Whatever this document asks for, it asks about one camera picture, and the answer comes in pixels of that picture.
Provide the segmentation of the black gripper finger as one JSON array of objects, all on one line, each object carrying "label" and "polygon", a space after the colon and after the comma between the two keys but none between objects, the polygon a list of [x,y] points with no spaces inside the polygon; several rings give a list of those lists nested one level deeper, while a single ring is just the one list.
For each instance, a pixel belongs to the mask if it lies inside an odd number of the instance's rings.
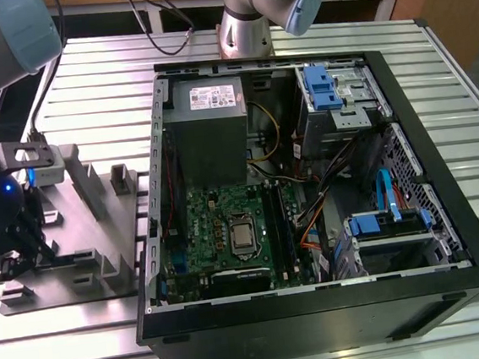
[{"label": "black gripper finger", "polygon": [[46,236],[42,231],[45,216],[41,206],[40,192],[37,188],[24,189],[23,199],[23,205],[14,223],[14,233],[19,243],[16,251],[23,259],[31,262],[31,267],[38,264],[52,264],[56,254],[46,243]]},{"label": "black gripper finger", "polygon": [[34,253],[11,251],[0,254],[0,283],[15,280],[35,266]]}]

